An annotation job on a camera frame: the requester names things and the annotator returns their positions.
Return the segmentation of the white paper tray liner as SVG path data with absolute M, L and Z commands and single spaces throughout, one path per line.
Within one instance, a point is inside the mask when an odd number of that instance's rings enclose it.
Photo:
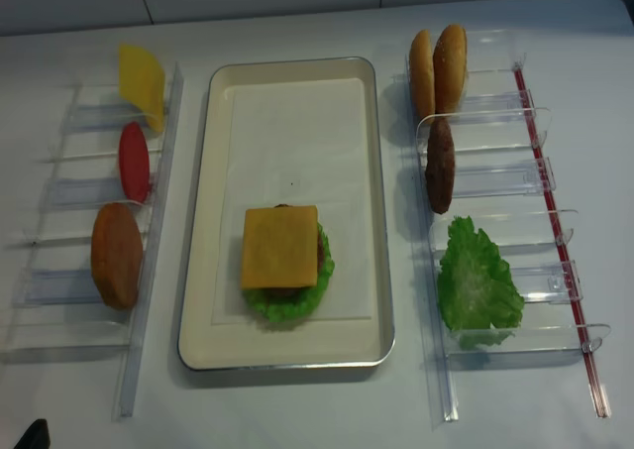
M 233 92 L 213 322 L 253 318 L 240 286 L 245 213 L 280 203 L 316 206 L 329 238 L 335 270 L 313 319 L 370 316 L 376 278 L 362 83 L 285 82 Z

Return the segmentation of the cream rectangular metal tray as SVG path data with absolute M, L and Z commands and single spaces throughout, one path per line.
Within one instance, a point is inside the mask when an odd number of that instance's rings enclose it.
M 193 371 L 374 367 L 394 343 L 375 73 L 362 57 L 231 64 L 211 77 L 177 349 Z M 240 290 L 245 213 L 313 205 L 335 269 L 302 322 Z

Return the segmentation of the black object at corner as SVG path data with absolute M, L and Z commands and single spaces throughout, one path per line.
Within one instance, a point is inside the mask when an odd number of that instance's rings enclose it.
M 18 440 L 14 449 L 50 449 L 51 437 L 48 422 L 36 419 Z

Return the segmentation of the left clear acrylic rack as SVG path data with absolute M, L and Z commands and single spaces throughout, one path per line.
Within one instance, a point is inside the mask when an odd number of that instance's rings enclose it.
M 118 358 L 120 418 L 135 409 L 183 81 L 179 70 L 167 77 L 161 133 L 119 95 L 114 79 L 47 87 L 42 115 L 26 119 L 36 147 L 9 157 L 23 180 L 1 187 L 2 364 Z M 119 175 L 120 138 L 130 123 L 140 126 L 149 151 L 141 201 L 126 195 Z M 110 203 L 128 207 L 143 244 L 139 300 L 128 310 L 107 306 L 91 276 L 93 225 Z

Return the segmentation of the left tan bun half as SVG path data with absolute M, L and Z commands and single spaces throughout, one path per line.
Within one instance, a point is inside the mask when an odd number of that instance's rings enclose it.
M 422 120 L 435 113 L 435 74 L 428 30 L 419 31 L 413 39 L 408 62 L 411 98 Z

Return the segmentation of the brown bun in left rack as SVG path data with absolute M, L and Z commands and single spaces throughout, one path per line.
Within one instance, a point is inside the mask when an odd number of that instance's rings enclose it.
M 130 208 L 123 203 L 104 205 L 93 225 L 90 260 L 93 281 L 107 306 L 135 306 L 142 259 L 142 237 Z

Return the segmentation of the clear acrylic rack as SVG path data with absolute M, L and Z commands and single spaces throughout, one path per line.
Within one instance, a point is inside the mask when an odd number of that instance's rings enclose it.
M 120 418 L 135 409 L 183 81 L 179 70 L 167 77 L 161 133 L 119 95 L 114 79 L 47 87 L 42 115 L 26 119 L 36 147 L 9 157 L 23 180 L 1 187 L 2 364 L 118 358 Z M 141 201 L 126 195 L 119 175 L 120 138 L 130 123 L 140 126 L 149 151 Z M 128 310 L 107 306 L 91 276 L 93 225 L 110 203 L 128 207 L 143 244 L 139 300 Z
M 583 313 L 583 290 L 569 246 L 578 214 L 556 204 L 545 151 L 551 112 L 526 84 L 526 56 L 506 30 L 470 32 L 468 73 L 457 110 L 420 117 L 408 72 L 393 79 L 404 143 L 402 181 L 414 303 L 432 420 L 459 417 L 462 374 L 516 375 L 578 366 L 596 415 L 610 413 L 595 356 L 610 334 Z M 449 128 L 455 147 L 453 199 L 435 213 L 426 190 L 430 129 Z M 521 320 L 454 330 L 438 305 L 438 276 L 456 217 L 469 219 L 497 247 L 523 301 Z

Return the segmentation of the yellow cheese slice in rack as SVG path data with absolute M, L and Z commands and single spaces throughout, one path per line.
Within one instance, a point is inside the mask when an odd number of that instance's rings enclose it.
M 152 53 L 134 45 L 119 46 L 119 94 L 144 114 L 157 134 L 164 129 L 164 86 L 164 70 Z

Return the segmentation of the right clear acrylic rack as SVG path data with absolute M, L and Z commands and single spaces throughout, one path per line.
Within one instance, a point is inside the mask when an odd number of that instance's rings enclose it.
M 506 30 L 470 32 L 468 73 L 457 110 L 420 117 L 408 72 L 393 79 L 404 143 L 402 181 L 414 303 L 432 420 L 459 417 L 462 374 L 516 375 L 578 366 L 596 415 L 610 413 L 595 356 L 610 334 L 583 313 L 583 290 L 569 246 L 578 214 L 556 204 L 545 151 L 551 112 L 526 84 L 526 56 Z M 426 190 L 430 129 L 449 128 L 455 147 L 453 199 L 435 213 Z M 454 330 L 438 305 L 438 276 L 456 217 L 469 219 L 497 247 L 523 301 L 521 320 Z

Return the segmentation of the sesame top bun half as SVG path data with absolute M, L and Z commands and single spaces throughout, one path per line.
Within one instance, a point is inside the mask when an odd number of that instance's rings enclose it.
M 433 52 L 437 113 L 456 112 L 467 80 L 468 42 L 459 24 L 447 26 Z

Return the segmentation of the green lettuce leaf on stack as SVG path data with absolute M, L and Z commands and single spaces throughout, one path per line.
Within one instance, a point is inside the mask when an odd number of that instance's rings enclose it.
M 298 289 L 246 289 L 243 297 L 251 311 L 272 324 L 285 324 L 303 320 L 316 310 L 335 270 L 329 239 L 321 224 L 318 233 L 317 283 Z

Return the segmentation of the green lettuce leaf in rack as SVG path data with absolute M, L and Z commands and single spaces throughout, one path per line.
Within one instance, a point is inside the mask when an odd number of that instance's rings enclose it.
M 455 217 L 448 237 L 437 291 L 440 313 L 449 330 L 519 327 L 525 300 L 498 246 L 470 216 Z

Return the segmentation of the brown meat patty on stack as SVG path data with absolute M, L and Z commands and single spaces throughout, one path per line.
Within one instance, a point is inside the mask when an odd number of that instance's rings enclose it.
M 326 246 L 324 243 L 323 231 L 321 228 L 318 229 L 318 248 L 317 248 L 317 265 L 318 265 L 318 276 L 322 277 L 323 273 L 326 271 Z M 274 244 L 273 245 L 273 256 L 280 260 L 281 258 L 289 258 L 290 253 L 292 251 L 292 246 L 290 244 Z M 294 302 L 296 305 L 299 304 L 301 299 L 308 300 L 311 298 L 312 300 L 320 301 L 323 297 L 324 289 L 320 289 L 317 286 L 313 287 L 271 287 L 267 288 L 264 292 L 266 298 L 269 301 L 279 300 L 281 302 Z

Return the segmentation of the orange cheese slice on stack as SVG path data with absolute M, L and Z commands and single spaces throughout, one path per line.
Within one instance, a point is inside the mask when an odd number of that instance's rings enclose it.
M 241 287 L 301 288 L 318 277 L 314 205 L 252 208 L 245 213 Z

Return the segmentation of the red tomato slice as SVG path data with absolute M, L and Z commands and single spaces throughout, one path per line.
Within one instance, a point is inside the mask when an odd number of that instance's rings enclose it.
M 118 148 L 120 180 L 126 197 L 143 203 L 150 193 L 150 157 L 141 126 L 124 126 Z

